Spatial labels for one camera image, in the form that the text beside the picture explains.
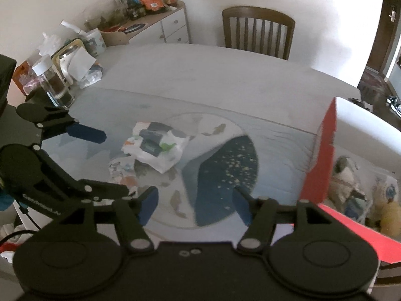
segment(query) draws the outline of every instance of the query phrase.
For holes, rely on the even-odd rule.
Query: door handle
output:
[[[391,22],[395,22],[395,19],[396,19],[397,13],[396,13],[396,11],[395,11],[395,8],[394,8],[394,7],[392,7],[391,14],[390,14],[390,15],[388,15],[388,16],[390,17],[390,21],[391,21]]]

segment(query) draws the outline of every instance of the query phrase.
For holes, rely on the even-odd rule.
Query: white paper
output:
[[[81,81],[95,62],[96,59],[81,46],[71,59],[67,71],[76,80]]]

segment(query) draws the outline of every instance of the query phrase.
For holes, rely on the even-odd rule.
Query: dark blue placemat section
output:
[[[257,167],[256,150],[247,135],[229,140],[203,161],[199,167],[194,205],[196,224],[210,225],[231,215],[235,211],[233,187],[241,185],[252,191]]]

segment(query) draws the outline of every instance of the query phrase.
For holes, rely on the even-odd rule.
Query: open cardboard box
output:
[[[397,180],[401,174],[401,132],[372,113],[336,97],[316,136],[315,147],[300,199],[308,199],[342,222],[376,250],[381,261],[401,262],[401,243],[363,226],[323,205],[333,163],[339,152],[361,157],[375,169],[384,169]]]

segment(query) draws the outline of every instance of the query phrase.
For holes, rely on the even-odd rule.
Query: white bottle cap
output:
[[[35,71],[37,76],[40,76],[49,70],[51,66],[53,66],[53,61],[50,59],[50,55],[46,54],[32,66],[32,70]]]

